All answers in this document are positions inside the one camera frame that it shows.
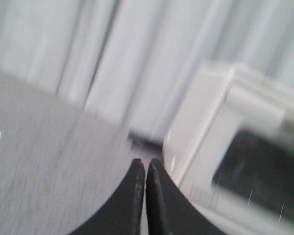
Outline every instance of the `white curtain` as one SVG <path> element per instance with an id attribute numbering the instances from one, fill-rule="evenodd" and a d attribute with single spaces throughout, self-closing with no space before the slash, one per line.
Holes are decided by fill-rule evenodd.
<path id="1" fill-rule="evenodd" d="M 0 1 L 0 69 L 161 140 L 201 59 L 294 88 L 294 0 Z"/>

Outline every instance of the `gray carpet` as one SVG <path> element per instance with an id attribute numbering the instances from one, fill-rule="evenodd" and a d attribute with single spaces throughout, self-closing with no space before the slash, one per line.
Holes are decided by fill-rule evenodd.
<path id="1" fill-rule="evenodd" d="M 133 158 L 127 130 L 0 73 L 0 235 L 65 235 L 111 195 Z M 147 234 L 145 209 L 142 234 Z"/>

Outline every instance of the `black tip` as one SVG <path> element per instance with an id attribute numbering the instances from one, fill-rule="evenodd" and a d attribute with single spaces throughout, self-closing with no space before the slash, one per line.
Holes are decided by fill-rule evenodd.
<path id="1" fill-rule="evenodd" d="M 150 235 L 225 235 L 184 197 L 159 159 L 149 165 L 146 208 Z"/>
<path id="2" fill-rule="evenodd" d="M 139 235 L 144 185 L 144 165 L 133 159 L 107 202 L 70 235 Z"/>

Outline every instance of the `white appliance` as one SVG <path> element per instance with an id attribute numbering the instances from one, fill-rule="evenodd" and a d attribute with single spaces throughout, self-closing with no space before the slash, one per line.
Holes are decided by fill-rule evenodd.
<path id="1" fill-rule="evenodd" d="M 240 140 L 242 132 L 255 143 L 250 147 L 254 150 L 247 153 L 248 161 L 234 163 L 236 168 L 227 173 L 222 163 L 231 155 L 233 145 L 243 145 L 234 143 Z M 243 172 L 257 168 L 252 166 L 252 153 L 259 151 L 259 143 L 265 146 L 265 154 L 257 154 L 258 160 L 254 160 L 262 168 L 268 164 L 273 173 L 258 170 L 253 177 L 259 180 L 251 183 Z M 277 191 L 280 199 L 272 200 L 274 192 L 266 188 L 271 184 L 280 187 L 281 183 L 274 181 L 281 178 L 279 174 L 285 174 L 289 180 L 284 182 L 285 187 L 294 183 L 288 176 L 290 171 L 278 172 L 276 165 L 281 160 L 275 151 L 287 154 L 283 161 L 292 172 L 294 91 L 242 64 L 203 62 L 163 146 L 165 167 L 184 195 L 229 235 L 294 235 L 294 192 Z M 274 160 L 266 159 L 267 155 Z M 266 198 L 266 194 L 271 194 L 271 198 Z"/>

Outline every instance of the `microwave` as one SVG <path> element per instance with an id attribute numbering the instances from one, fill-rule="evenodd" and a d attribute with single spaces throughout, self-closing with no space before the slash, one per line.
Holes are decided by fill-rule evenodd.
<path id="1" fill-rule="evenodd" d="M 294 90 L 243 64 L 204 61 L 165 137 L 164 164 L 231 235 L 294 235 Z"/>

